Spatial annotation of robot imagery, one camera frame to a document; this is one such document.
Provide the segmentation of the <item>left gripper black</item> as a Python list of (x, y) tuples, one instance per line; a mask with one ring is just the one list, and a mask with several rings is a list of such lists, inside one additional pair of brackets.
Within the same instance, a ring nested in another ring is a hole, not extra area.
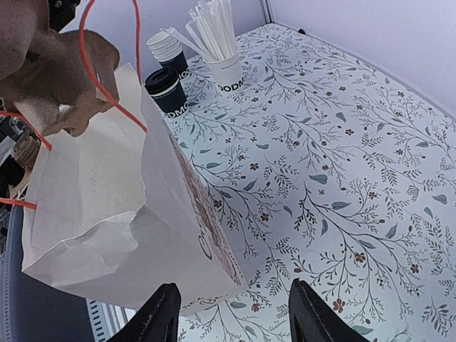
[(60, 32), (76, 17), (76, 8), (81, 0), (48, 0), (49, 26)]

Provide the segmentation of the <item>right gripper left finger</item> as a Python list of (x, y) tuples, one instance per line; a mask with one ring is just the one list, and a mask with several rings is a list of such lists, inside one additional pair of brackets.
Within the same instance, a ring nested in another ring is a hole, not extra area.
[(181, 294), (163, 284), (110, 342), (177, 342)]

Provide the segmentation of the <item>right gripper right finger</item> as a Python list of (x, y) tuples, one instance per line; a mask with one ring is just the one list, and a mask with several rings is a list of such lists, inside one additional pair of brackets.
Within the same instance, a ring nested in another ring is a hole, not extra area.
[(288, 307), (293, 342), (368, 342), (344, 323), (304, 280), (292, 281)]

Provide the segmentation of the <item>brown cardboard cup carrier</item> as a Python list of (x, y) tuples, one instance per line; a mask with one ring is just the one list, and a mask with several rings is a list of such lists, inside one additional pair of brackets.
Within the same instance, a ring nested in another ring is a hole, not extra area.
[(111, 42), (90, 30), (55, 31), (47, 1), (1, 2), (1, 99), (43, 136), (65, 130), (78, 137), (93, 116), (113, 107), (88, 75), (80, 38), (98, 81), (118, 100), (120, 54)]

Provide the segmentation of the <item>paper takeout bag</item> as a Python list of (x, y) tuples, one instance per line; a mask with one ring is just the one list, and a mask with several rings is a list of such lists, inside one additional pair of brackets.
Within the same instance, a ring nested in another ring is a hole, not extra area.
[(59, 291), (138, 310), (174, 283), (189, 316), (246, 289), (207, 190), (130, 64), (124, 110), (41, 147), (22, 201), (21, 271)]

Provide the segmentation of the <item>black plastic cup lid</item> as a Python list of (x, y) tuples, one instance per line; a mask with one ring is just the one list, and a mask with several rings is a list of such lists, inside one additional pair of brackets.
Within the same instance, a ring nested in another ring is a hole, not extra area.
[(150, 95), (157, 95), (172, 88), (178, 80), (179, 76), (175, 69), (164, 67), (151, 73), (145, 79), (145, 89)]

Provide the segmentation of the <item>black white paper cup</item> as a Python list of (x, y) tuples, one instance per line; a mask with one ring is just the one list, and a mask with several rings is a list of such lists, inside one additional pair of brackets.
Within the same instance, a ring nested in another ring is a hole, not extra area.
[(166, 118), (179, 118), (189, 109), (189, 103), (179, 79), (168, 87), (148, 88), (147, 91)]

